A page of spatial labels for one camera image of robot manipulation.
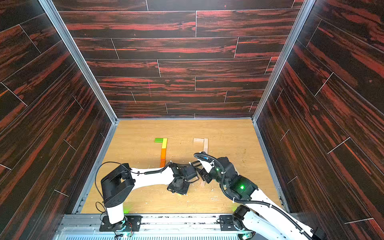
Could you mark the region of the dark orange block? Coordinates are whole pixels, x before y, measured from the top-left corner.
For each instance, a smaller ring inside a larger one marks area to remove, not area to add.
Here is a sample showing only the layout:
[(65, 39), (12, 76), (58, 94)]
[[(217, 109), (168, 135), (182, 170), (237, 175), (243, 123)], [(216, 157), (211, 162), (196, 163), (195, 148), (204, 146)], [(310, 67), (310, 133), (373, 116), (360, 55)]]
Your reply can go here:
[(166, 159), (166, 149), (162, 149), (161, 150), (161, 160), (165, 160)]

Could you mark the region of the yellow-green block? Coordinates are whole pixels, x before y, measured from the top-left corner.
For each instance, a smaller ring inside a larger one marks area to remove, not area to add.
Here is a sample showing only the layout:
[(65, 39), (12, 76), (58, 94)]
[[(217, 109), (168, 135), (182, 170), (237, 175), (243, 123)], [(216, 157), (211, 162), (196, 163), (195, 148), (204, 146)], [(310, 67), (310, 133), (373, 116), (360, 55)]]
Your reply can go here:
[(167, 138), (163, 138), (162, 149), (166, 149), (167, 148), (167, 143), (168, 143), (168, 139)]

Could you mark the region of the natural wood block printed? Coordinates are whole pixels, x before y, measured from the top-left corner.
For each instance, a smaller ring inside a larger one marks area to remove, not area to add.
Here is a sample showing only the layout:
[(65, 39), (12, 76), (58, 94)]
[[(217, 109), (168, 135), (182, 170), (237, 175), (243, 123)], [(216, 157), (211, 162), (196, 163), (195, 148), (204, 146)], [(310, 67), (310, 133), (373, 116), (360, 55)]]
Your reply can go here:
[(204, 139), (194, 138), (193, 141), (194, 141), (194, 143), (203, 143)]

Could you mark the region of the natural wood block long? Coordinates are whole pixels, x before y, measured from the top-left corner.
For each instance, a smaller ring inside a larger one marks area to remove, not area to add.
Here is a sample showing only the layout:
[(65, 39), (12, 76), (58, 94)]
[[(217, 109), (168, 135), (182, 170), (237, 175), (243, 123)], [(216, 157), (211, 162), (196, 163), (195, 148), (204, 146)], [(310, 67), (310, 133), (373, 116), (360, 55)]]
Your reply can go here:
[(209, 139), (204, 138), (204, 152), (208, 153), (209, 152), (208, 150), (209, 150)]

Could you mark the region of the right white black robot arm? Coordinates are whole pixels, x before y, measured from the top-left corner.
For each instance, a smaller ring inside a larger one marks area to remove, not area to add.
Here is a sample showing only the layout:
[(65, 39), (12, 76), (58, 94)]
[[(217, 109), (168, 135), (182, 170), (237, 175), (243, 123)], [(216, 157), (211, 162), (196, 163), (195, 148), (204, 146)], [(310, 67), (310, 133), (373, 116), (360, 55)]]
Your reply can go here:
[(233, 213), (236, 229), (253, 231), (268, 240), (325, 240), (326, 234), (300, 222), (275, 204), (251, 180), (241, 176), (227, 157), (215, 158), (195, 153), (210, 179), (217, 181), (223, 194), (238, 203)]

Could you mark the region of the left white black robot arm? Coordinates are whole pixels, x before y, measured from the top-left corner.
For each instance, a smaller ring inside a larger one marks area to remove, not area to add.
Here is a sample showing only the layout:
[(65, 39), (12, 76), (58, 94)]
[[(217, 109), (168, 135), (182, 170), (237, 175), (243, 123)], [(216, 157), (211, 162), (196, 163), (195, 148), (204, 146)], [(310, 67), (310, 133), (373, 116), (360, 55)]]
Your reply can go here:
[(158, 169), (135, 169), (128, 163), (119, 164), (101, 180), (104, 206), (110, 224), (125, 220), (123, 203), (131, 191), (154, 185), (166, 185), (172, 193), (186, 195), (190, 180), (198, 176), (193, 164), (182, 165), (169, 162)]

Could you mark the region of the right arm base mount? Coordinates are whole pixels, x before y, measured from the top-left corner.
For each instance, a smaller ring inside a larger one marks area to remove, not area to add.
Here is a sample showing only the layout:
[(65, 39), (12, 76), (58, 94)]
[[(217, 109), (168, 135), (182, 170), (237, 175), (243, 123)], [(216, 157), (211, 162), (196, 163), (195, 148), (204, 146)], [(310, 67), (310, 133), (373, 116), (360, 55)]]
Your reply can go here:
[(245, 220), (244, 217), (237, 216), (237, 215), (220, 215), (219, 219), (217, 220), (217, 223), (220, 226), (220, 229), (222, 232), (229, 232), (229, 231), (248, 231), (252, 232), (252, 230), (246, 228), (243, 221)]

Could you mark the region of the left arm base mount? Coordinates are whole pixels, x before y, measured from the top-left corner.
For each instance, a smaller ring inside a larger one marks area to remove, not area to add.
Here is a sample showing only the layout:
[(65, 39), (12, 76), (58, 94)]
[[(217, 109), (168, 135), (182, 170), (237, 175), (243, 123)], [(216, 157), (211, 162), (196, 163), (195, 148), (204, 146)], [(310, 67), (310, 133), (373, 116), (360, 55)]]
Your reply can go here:
[(104, 216), (99, 231), (116, 233), (138, 232), (141, 227), (141, 221), (142, 216), (140, 215), (125, 215), (122, 221), (111, 224), (109, 217)]

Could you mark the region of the front aluminium rail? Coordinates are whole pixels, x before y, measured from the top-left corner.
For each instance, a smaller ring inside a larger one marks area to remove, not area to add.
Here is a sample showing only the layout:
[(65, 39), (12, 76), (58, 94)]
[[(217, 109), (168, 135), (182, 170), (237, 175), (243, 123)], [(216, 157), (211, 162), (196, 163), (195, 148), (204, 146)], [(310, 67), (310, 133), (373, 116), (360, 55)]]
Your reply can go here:
[(138, 232), (100, 232), (105, 215), (65, 215), (54, 234), (55, 240), (258, 240), (248, 231), (222, 232), (217, 220), (231, 214), (142, 214)]

